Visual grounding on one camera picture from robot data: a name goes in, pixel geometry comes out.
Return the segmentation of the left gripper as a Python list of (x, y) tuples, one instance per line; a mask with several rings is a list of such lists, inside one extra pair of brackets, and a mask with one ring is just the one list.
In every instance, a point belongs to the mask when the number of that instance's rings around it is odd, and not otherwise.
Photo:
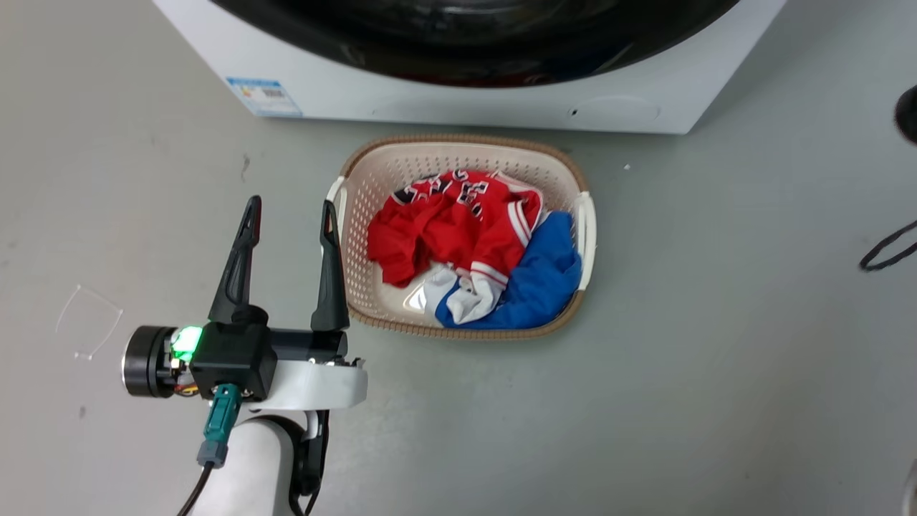
[(268, 328), (266, 311), (250, 303), (261, 213), (261, 196), (249, 197), (208, 314), (213, 323), (246, 325), (138, 328), (122, 359), (129, 395), (169, 398), (192, 390), (212, 401), (233, 386), (243, 405), (275, 411), (346, 409), (364, 401), (369, 376), (346, 359), (342, 333), (350, 315), (334, 203), (323, 202), (319, 232), (322, 265), (310, 323), (318, 333)]

